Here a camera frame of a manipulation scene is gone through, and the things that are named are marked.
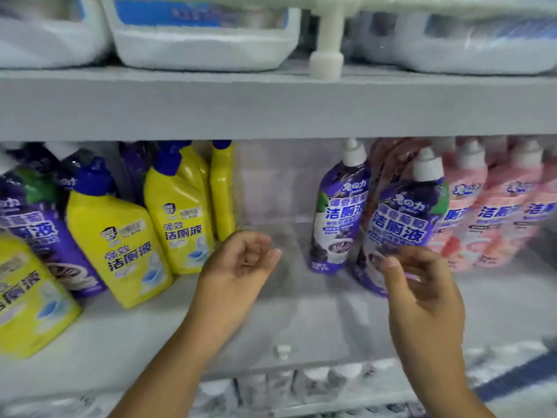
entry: upper shelf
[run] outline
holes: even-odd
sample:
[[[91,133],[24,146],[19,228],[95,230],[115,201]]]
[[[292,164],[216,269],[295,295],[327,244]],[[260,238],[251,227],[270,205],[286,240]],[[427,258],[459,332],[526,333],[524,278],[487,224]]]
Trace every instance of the upper shelf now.
[[[395,356],[387,302],[346,271],[324,276],[308,269],[310,224],[258,230],[282,248],[283,259],[206,378]],[[195,284],[182,277],[131,310],[123,310],[110,293],[93,298],[77,322],[35,356],[19,362],[0,359],[0,403],[29,393],[128,387],[185,316]],[[551,313],[557,301],[555,269],[532,251],[501,269],[459,275],[458,285],[467,311],[465,348],[557,333],[557,316]],[[275,355],[279,345],[291,347],[288,358]]]
[[[0,140],[281,139],[557,133],[557,77],[425,75],[307,60],[263,73],[0,71]]]

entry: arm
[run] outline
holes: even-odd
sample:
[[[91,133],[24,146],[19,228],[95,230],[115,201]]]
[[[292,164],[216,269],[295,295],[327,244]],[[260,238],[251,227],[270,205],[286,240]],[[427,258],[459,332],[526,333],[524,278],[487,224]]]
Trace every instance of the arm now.
[[[415,274],[420,281],[406,278]],[[435,418],[495,418],[466,385],[464,305],[447,260],[403,246],[381,263],[394,346],[414,392]]]
[[[187,416],[206,366],[243,323],[281,257],[270,244],[268,236],[240,231],[211,255],[183,323],[108,418]]]

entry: forearm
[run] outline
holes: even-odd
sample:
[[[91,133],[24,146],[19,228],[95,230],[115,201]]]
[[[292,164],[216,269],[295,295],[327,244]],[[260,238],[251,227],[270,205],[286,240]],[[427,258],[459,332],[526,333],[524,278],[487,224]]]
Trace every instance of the forearm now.
[[[422,397],[421,401],[432,418],[495,418],[465,384]]]
[[[183,418],[211,356],[190,320],[180,325],[109,418]]]

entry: white shelf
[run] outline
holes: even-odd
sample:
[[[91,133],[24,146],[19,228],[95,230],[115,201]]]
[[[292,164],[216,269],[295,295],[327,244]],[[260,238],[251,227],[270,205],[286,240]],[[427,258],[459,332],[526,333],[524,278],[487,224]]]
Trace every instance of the white shelf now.
[[[206,378],[395,356],[386,301],[347,272],[323,276],[307,268],[310,225],[258,229],[283,249],[283,259]],[[458,283],[467,309],[465,348],[557,334],[555,269],[532,251],[507,267],[463,274]],[[194,287],[195,279],[182,277],[127,311],[110,293],[94,298],[79,320],[37,355],[0,362],[0,402],[128,387],[184,317]],[[292,347],[287,360],[275,356],[279,344]]]
[[[425,75],[306,60],[263,73],[0,71],[0,140],[283,139],[557,133],[557,77]]]

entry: hand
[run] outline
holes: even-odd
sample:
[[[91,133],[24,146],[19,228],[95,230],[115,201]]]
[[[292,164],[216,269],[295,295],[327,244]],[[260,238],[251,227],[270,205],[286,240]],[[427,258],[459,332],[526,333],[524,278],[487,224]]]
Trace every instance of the hand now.
[[[271,238],[237,231],[206,261],[184,326],[196,335],[206,360],[245,320],[261,288],[281,258]]]
[[[421,280],[406,278],[405,271]],[[402,246],[381,262],[381,272],[394,347],[418,398],[428,408],[445,393],[467,391],[464,305],[447,260],[421,246]]]

